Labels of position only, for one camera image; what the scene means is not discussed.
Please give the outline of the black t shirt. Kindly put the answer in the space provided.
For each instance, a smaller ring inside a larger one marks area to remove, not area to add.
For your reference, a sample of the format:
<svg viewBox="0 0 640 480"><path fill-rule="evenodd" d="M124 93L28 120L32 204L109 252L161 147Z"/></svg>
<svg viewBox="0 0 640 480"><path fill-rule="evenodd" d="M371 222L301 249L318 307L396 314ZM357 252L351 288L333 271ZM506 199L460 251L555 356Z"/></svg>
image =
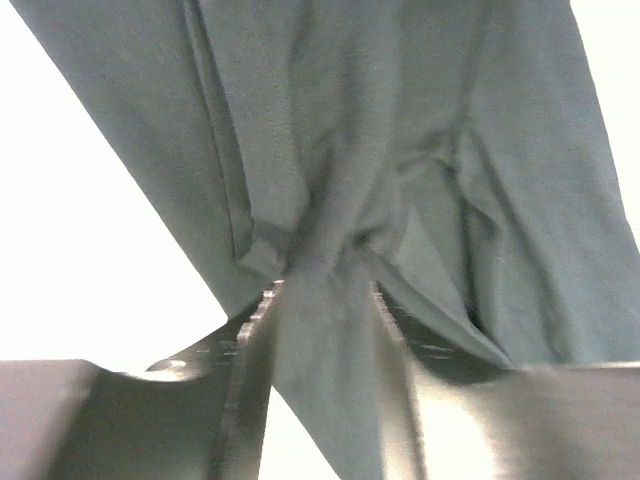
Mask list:
<svg viewBox="0 0 640 480"><path fill-rule="evenodd" d="M371 297L504 369L636 363L639 252L566 1L18 1L278 392L394 479Z"/></svg>

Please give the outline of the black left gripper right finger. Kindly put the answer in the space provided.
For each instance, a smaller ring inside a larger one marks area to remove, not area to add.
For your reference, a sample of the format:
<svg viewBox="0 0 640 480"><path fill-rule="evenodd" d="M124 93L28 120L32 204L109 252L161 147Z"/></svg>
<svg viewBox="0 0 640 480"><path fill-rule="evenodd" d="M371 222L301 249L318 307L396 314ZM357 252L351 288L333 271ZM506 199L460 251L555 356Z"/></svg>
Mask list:
<svg viewBox="0 0 640 480"><path fill-rule="evenodd" d="M392 478L638 477L636 363L504 369L371 297Z"/></svg>

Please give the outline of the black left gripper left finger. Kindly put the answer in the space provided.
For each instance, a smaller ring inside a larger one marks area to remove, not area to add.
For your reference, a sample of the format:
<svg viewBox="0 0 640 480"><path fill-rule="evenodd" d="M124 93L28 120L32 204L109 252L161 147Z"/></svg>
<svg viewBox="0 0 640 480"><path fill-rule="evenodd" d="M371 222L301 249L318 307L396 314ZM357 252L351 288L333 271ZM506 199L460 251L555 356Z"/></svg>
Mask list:
<svg viewBox="0 0 640 480"><path fill-rule="evenodd" d="M140 374L91 367L50 478L257 478L282 286Z"/></svg>

